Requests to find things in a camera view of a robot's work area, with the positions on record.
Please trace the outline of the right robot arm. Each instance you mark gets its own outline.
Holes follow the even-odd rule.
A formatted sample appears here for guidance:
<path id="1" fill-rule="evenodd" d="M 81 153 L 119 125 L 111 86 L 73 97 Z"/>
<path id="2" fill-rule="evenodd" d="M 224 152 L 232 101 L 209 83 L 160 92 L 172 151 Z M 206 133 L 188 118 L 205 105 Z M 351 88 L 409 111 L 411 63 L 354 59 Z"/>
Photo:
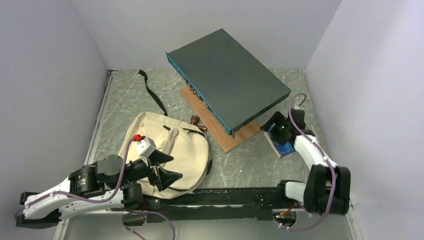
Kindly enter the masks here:
<path id="1" fill-rule="evenodd" d="M 324 152 L 315 133 L 307 129 L 304 110 L 291 108 L 287 116 L 277 111 L 260 130 L 271 142 L 299 153 L 309 169 L 305 183 L 280 181 L 275 194 L 280 207 L 287 208 L 297 202 L 310 213 L 345 215 L 348 212 L 351 171 L 338 166 Z"/>

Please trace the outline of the cream canvas backpack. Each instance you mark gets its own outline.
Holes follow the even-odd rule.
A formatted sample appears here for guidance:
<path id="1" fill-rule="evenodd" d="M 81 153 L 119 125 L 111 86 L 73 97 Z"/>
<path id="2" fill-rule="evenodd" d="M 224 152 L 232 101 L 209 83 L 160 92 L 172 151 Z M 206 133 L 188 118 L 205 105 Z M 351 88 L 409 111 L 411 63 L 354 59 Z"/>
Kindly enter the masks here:
<path id="1" fill-rule="evenodd" d="M 128 141 L 135 134 L 150 138 L 157 150 L 174 158 L 161 165 L 165 170 L 182 174 L 163 191 L 150 185 L 147 178 L 138 180 L 144 195 L 170 200 L 192 193 L 204 180 L 211 162 L 210 148 L 198 127 L 159 113 L 142 112 L 128 127 L 119 156 L 124 156 Z"/>

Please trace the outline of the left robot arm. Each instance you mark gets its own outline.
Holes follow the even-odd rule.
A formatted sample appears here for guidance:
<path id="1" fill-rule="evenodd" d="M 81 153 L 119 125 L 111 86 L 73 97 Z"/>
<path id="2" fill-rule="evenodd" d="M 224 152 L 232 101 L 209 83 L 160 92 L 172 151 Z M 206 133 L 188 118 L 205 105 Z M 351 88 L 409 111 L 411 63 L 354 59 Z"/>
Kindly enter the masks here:
<path id="1" fill-rule="evenodd" d="M 161 164 L 174 158 L 159 151 L 153 152 L 154 166 L 142 159 L 126 163 L 118 155 L 109 155 L 93 164 L 72 172 L 58 185 L 44 192 L 23 192 L 15 216 L 16 227 L 46 229 L 62 220 L 101 209 L 139 210 L 144 204 L 147 189 L 141 179 L 161 192 L 180 180 L 183 174 L 165 170 Z"/>

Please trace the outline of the blue orange paperback book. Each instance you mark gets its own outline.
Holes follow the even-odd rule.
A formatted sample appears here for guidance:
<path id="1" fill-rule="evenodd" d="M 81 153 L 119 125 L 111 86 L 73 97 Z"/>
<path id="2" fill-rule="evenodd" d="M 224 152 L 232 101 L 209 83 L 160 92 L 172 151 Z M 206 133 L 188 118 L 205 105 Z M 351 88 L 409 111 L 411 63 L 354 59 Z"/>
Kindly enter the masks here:
<path id="1" fill-rule="evenodd" d="M 268 143 L 270 144 L 271 148 L 277 155 L 277 157 L 282 158 L 287 155 L 290 155 L 291 153 L 294 153 L 295 149 L 292 147 L 292 145 L 289 142 L 286 142 L 285 144 L 280 144 L 271 139 L 271 137 L 273 136 L 271 131 L 275 126 L 276 126 L 275 124 L 272 124 L 271 127 L 263 134 L 266 140 L 268 141 Z"/>

